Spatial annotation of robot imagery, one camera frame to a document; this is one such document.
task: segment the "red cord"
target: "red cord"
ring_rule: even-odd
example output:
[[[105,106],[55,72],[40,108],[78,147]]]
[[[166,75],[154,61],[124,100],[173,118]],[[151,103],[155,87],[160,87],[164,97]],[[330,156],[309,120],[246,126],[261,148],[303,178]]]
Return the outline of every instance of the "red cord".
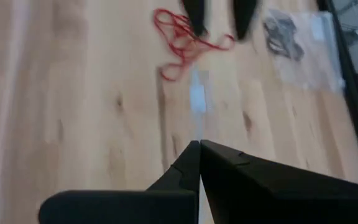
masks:
[[[163,15],[169,16],[167,21],[161,20]],[[174,14],[166,9],[154,10],[154,25],[167,42],[170,50],[180,58],[180,63],[166,63],[160,67],[159,72],[162,78],[166,81],[177,81],[183,75],[185,69],[188,68],[203,53],[210,50],[227,51],[234,47],[234,37],[229,34],[223,35],[218,40],[217,44],[211,44],[205,40],[195,37],[190,27],[189,18],[184,15]],[[173,35],[171,35],[171,38],[169,38],[165,32],[165,27],[172,30]],[[230,40],[229,47],[223,47],[223,42],[226,38]],[[169,68],[179,68],[179,73],[173,78],[168,77],[165,72]]]

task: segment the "wooden floor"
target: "wooden floor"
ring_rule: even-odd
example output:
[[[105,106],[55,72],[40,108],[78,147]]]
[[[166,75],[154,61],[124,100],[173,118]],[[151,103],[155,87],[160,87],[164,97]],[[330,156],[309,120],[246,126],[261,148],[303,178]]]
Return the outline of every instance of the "wooden floor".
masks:
[[[211,2],[216,39],[229,16],[226,1]],[[145,189],[195,138],[190,75],[156,74],[174,60],[151,22],[157,7],[180,12],[167,0],[0,0],[0,223],[37,223],[61,190]],[[268,7],[316,10],[309,0]],[[344,98],[282,83],[260,20],[250,41],[197,66],[212,89],[204,138],[358,183]]]

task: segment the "clear plastic bag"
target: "clear plastic bag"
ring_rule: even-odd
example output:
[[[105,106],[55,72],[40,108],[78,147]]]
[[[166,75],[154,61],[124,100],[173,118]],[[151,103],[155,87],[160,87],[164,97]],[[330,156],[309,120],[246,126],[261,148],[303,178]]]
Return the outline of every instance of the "clear plastic bag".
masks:
[[[341,92],[344,88],[332,14],[286,13],[269,9],[264,31],[277,75],[304,89]]]

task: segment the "red string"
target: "red string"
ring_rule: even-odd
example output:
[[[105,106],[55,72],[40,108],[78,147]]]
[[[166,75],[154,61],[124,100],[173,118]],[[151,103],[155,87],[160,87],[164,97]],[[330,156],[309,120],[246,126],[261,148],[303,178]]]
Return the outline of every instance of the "red string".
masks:
[[[162,16],[168,16],[168,19],[161,20]],[[234,37],[229,34],[224,34],[217,41],[217,44],[211,44],[206,40],[195,37],[190,27],[189,18],[184,15],[174,14],[166,9],[154,10],[154,25],[167,42],[172,53],[180,58],[180,63],[166,63],[159,68],[162,78],[166,81],[177,81],[183,75],[183,72],[203,53],[210,50],[227,51],[234,47]],[[173,32],[171,35],[165,32],[168,28],[170,32]],[[206,31],[205,35],[205,39],[207,38],[208,31]],[[223,47],[225,39],[230,40],[228,47]],[[174,77],[167,76],[166,71],[169,68],[178,68],[178,74]]]

